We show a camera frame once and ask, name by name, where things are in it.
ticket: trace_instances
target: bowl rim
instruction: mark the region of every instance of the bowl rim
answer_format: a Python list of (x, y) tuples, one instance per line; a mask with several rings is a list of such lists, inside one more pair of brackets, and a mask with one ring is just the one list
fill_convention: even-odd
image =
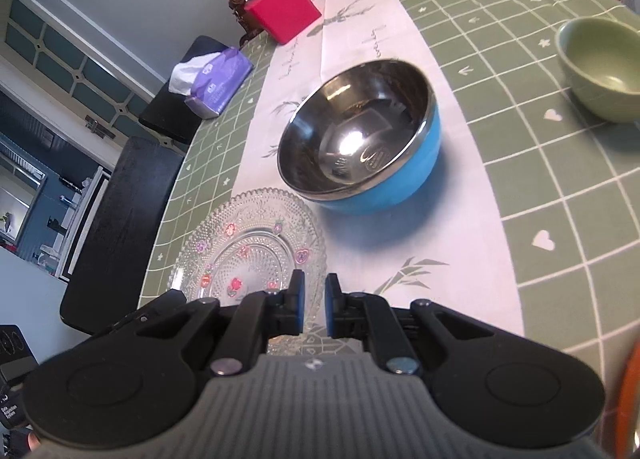
[(592, 84), (594, 84), (594, 85), (596, 85), (598, 87), (602, 87), (603, 89), (606, 89), (607, 91), (612, 91), (614, 93), (620, 93), (620, 94), (623, 94), (623, 95), (626, 95), (626, 96), (640, 96), (640, 91), (621, 91), (620, 89), (615, 89), (612, 86), (609, 86), (607, 84), (604, 84), (604, 83), (596, 80), (591, 75), (589, 75), (588, 73), (586, 73), (585, 71), (580, 69), (577, 65), (575, 65), (571, 61), (571, 59), (567, 56), (567, 54), (564, 52), (564, 49), (560, 46), (560, 37), (562, 36), (562, 32), (564, 32), (564, 29), (569, 24), (577, 24), (578, 22), (584, 22), (585, 20), (595, 20), (596, 22), (606, 22), (608, 24), (613, 24), (614, 27), (626, 28), (627, 30), (629, 30), (629, 31), (635, 33), (636, 35), (640, 36), (640, 33), (638, 32), (638, 30), (636, 30), (635, 28), (629, 26), (625, 22), (620, 22), (618, 20), (612, 20), (612, 19), (606, 19), (605, 17), (576, 17), (575, 19), (571, 19), (571, 20), (568, 20), (567, 22), (565, 22), (558, 29), (558, 31), (556, 32), (556, 38), (554, 39), (554, 41), (555, 41), (555, 44), (556, 44), (556, 51), (558, 52), (558, 56), (573, 71), (577, 72), (585, 80), (590, 81)]
[[(310, 192), (308, 190), (302, 190), (290, 184), (287, 181), (287, 179), (284, 178), (282, 174), (282, 169), (280, 167), (280, 148), (282, 147), (282, 141), (287, 132), (287, 129), (289, 129), (289, 126), (293, 123), (296, 116), (298, 116), (298, 113), (300, 112), (302, 107), (306, 104), (307, 101), (311, 99), (311, 97), (315, 96), (315, 94), (318, 93), (318, 91), (322, 87), (332, 82), (335, 78), (338, 78), (340, 75), (346, 73), (347, 71), (350, 71), (353, 68), (361, 67), (367, 64), (372, 64), (374, 62), (393, 62), (395, 64), (401, 63), (404, 65), (407, 65), (415, 69), (424, 79), (424, 83), (426, 83), (427, 91), (428, 91), (427, 107), (422, 117), (420, 126), (416, 129), (416, 131), (414, 132), (414, 135), (412, 135), (411, 139), (405, 144), (404, 147), (402, 147), (402, 150), (400, 150), (389, 162), (387, 162), (385, 166), (383, 166), (382, 168), (380, 168), (379, 170), (377, 170), (367, 178), (357, 183), (345, 184), (343, 186), (339, 186), (338, 188), (334, 188), (334, 189), (326, 190), (322, 192)], [(310, 200), (314, 200), (314, 201), (334, 201), (334, 200), (346, 199), (349, 197), (353, 197), (354, 195), (361, 194), (362, 192), (366, 192), (367, 190), (370, 190), (371, 188), (375, 187), (377, 184), (380, 184), (380, 182), (385, 181), (390, 176), (395, 174), (400, 168), (402, 168), (404, 163), (406, 163), (412, 157), (412, 155), (414, 155), (414, 153), (420, 147), (421, 142), (426, 138), (428, 132), (431, 130), (431, 125), (436, 115), (436, 109), (437, 109), (437, 100), (436, 100), (433, 86), (431, 85), (431, 82), (427, 78), (425, 71), (423, 71), (417, 65), (412, 64), (411, 62), (408, 62), (406, 60), (400, 60), (399, 58), (377, 58), (375, 60), (367, 60), (366, 62), (361, 62), (360, 64), (352, 65), (351, 67), (348, 67), (347, 69), (344, 69), (336, 73), (331, 78), (329, 78), (328, 80), (322, 82), (319, 86), (317, 86), (313, 91), (311, 91), (311, 93), (308, 94), (308, 96), (302, 101), (302, 103), (300, 103), (296, 111), (291, 115), (291, 117), (289, 118), (289, 121), (287, 122), (287, 126), (282, 131), (282, 135), (278, 143), (278, 153), (276, 155), (278, 173), (280, 174), (280, 177), (286, 183), (286, 185), (289, 186), (292, 190), (302, 195), (303, 197), (308, 198)], [(383, 179), (381, 181), (377, 179), (379, 178), (379, 176), (383, 176)]]

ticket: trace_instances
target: flower decoration on plate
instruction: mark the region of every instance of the flower decoration on plate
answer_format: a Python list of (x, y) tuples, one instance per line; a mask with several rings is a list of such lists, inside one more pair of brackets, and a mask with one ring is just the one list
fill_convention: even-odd
[[(293, 270), (302, 269), (305, 328), (311, 327), (324, 291), (324, 238), (299, 197), (276, 188), (252, 190), (220, 205), (193, 231), (178, 255), (168, 287), (178, 269), (183, 273), (180, 289), (188, 301), (213, 296), (222, 306), (236, 305), (254, 291), (286, 289)], [(270, 342), (270, 352), (296, 353), (303, 340), (279, 337)]]

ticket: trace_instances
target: green checkered tablecloth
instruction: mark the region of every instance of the green checkered tablecloth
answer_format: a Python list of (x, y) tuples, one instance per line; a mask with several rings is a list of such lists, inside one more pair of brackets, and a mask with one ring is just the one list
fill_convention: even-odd
[[(640, 30), (639, 17), (615, 0), (399, 1), (478, 146), (526, 336), (591, 365), (611, 411), (640, 327), (640, 130), (603, 123), (574, 99), (554, 35), (574, 17), (608, 17)], [(142, 303), (164, 292), (185, 240), (230, 198), (275, 48), (263, 34), (244, 49), (255, 70), (224, 115), (198, 130), (158, 232)], [(529, 233), (540, 226), (553, 229), (537, 232), (533, 245)], [(312, 335), (318, 351), (335, 344), (325, 336)]]

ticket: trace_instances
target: green bowl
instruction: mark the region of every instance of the green bowl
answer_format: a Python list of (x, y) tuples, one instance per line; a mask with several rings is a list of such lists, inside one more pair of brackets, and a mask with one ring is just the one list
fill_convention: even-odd
[(597, 17), (570, 20), (556, 33), (560, 65), (572, 91), (605, 120), (640, 120), (640, 34)]

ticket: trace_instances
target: bowl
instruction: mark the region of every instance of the bowl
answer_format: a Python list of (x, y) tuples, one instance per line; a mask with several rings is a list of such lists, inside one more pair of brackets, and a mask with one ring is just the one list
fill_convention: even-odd
[(407, 62), (375, 60), (300, 104), (280, 139), (278, 170), (302, 197), (365, 214), (418, 190), (439, 149), (440, 119), (424, 74)]
[(556, 49), (572, 91), (587, 109), (615, 123), (640, 119), (640, 34), (599, 17), (570, 20)]

